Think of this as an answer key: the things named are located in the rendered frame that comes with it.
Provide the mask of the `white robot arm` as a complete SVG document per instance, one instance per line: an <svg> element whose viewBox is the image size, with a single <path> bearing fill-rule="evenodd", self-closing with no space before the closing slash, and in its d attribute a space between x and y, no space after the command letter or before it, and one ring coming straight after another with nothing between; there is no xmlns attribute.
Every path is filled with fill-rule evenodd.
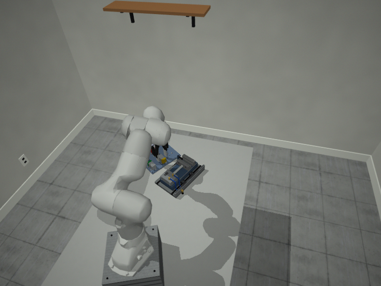
<svg viewBox="0 0 381 286"><path fill-rule="evenodd" d="M123 277L133 277L154 251L143 223L151 215L151 200L127 188L144 176L151 144L165 146L170 140L171 128L164 119L156 106L147 107L142 116L124 118L121 132L126 143L118 165L92 193L93 206L116 217L118 239L108 265Z"/></svg>

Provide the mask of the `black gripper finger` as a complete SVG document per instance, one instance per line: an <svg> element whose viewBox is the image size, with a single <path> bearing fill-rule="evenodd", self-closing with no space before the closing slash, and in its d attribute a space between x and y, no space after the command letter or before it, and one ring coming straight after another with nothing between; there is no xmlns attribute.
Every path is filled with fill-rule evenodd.
<svg viewBox="0 0 381 286"><path fill-rule="evenodd" d="M167 157L167 148L169 148L168 147L168 143L165 146L162 146L162 147L163 147L164 156Z"/></svg>
<svg viewBox="0 0 381 286"><path fill-rule="evenodd" d="M151 150L152 150L152 154L153 154L154 156L156 156L156 159L157 159L157 161L159 162L159 156L158 156L159 145L158 145L158 146L155 145L155 148L154 148L154 144L152 144L152 145L151 145Z"/></svg>

